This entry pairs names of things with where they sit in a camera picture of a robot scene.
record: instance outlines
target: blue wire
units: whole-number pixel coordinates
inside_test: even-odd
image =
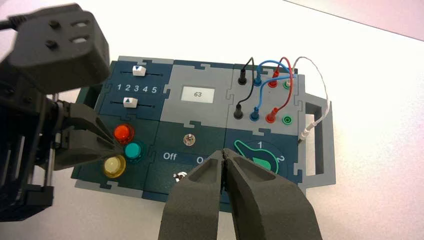
[[[290,74],[290,71],[289,71],[289,69],[286,67],[286,66],[284,66],[284,64],[282,64],[281,62],[279,62],[279,61],[274,61],[274,60],[266,60],[266,61],[263,61],[263,62],[261,62],[258,66],[257,66],[257,68],[256,68],[256,79],[260,82],[261,81],[261,72],[262,72],[262,65],[263,64],[266,64],[266,63],[273,63],[273,64],[278,64],[278,65],[280,65],[281,67],[283,67],[289,74]]]
[[[256,108],[258,110],[261,108],[261,105],[262,105],[262,90],[264,89],[265,84],[267,84],[271,81],[277,81],[277,80],[289,79],[289,78],[290,78],[290,76],[278,76],[278,77],[274,77],[274,78],[271,78],[269,80],[266,80],[264,83],[262,83],[262,85],[260,86],[260,91],[259,91],[259,104],[256,106]]]

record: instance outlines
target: red wire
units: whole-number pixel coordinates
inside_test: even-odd
[[[288,65],[288,71],[289,71],[288,76],[289,76],[289,78],[290,78],[290,90],[288,91],[287,100],[285,101],[285,103],[284,103],[281,107],[279,107],[279,108],[278,108],[278,111],[280,111],[282,108],[284,108],[284,107],[285,107],[285,106],[289,103],[289,100],[290,100],[290,97],[292,96],[292,91],[293,91],[293,73],[292,73],[292,66],[290,65],[290,62],[289,62],[289,60],[287,59],[287,57],[283,56],[283,57],[279,60],[279,62],[281,63],[281,61],[282,61],[282,60],[285,60],[285,61],[287,62],[287,65]]]

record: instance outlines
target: white wire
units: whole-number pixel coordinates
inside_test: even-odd
[[[296,64],[298,63],[298,61],[300,60],[300,59],[306,59],[306,60],[309,60],[309,62],[310,63],[312,63],[312,65],[316,68],[316,71],[318,71],[318,73],[319,73],[319,76],[321,77],[321,81],[322,81],[322,84],[324,85],[324,91],[325,91],[325,97],[326,97],[326,103],[327,103],[327,106],[326,106],[326,109],[325,109],[325,111],[324,111],[324,114],[320,117],[320,118],[318,118],[316,121],[313,121],[311,124],[309,124],[304,130],[303,130],[303,132],[301,133],[301,135],[300,135],[300,139],[301,140],[305,140],[305,138],[309,135],[309,132],[310,132],[310,130],[313,128],[313,127],[315,127],[316,125],[318,125],[322,120],[324,120],[326,117],[327,117],[327,114],[329,113],[329,111],[330,111],[330,99],[329,99],[329,94],[327,93],[327,87],[326,87],[326,83],[324,82],[324,78],[323,78],[323,75],[321,74],[321,72],[320,72],[320,70],[318,69],[318,67],[317,67],[317,65],[315,65],[315,63],[311,60],[311,59],[309,59],[309,58],[307,58],[307,57],[305,57],[305,56],[300,56],[300,57],[298,57],[297,59],[296,59],[296,61],[294,61],[294,65],[293,65],[293,67],[291,68],[291,70],[294,72],[294,69],[295,69],[295,67],[296,67]]]

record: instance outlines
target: teal button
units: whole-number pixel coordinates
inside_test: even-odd
[[[137,159],[142,155],[142,147],[136,142],[130,142],[124,149],[125,156],[129,159]]]

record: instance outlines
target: yellow button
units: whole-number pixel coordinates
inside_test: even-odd
[[[103,172],[109,178],[117,178],[125,171],[127,163],[122,155],[109,157],[104,161]]]

